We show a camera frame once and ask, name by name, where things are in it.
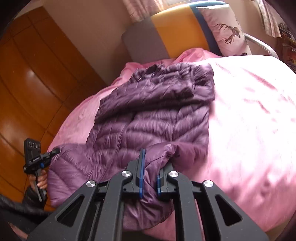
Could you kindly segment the person left hand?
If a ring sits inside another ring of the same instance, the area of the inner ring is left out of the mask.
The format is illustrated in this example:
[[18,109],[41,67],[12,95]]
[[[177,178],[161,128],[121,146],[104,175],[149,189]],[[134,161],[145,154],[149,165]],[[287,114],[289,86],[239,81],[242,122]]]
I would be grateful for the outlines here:
[[46,170],[41,170],[40,175],[36,179],[36,176],[34,175],[29,175],[29,182],[31,188],[36,192],[36,186],[39,187],[40,189],[47,189],[48,187],[48,180],[47,180],[47,173]]

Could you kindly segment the dark sleeve left forearm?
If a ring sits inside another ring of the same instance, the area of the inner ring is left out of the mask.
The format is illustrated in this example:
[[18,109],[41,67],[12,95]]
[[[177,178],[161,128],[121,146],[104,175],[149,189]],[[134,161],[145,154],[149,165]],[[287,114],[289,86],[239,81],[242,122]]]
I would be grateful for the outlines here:
[[25,191],[21,203],[1,194],[1,218],[29,234],[52,214],[44,210],[46,201],[47,197],[45,201],[40,202],[37,193],[31,187]]

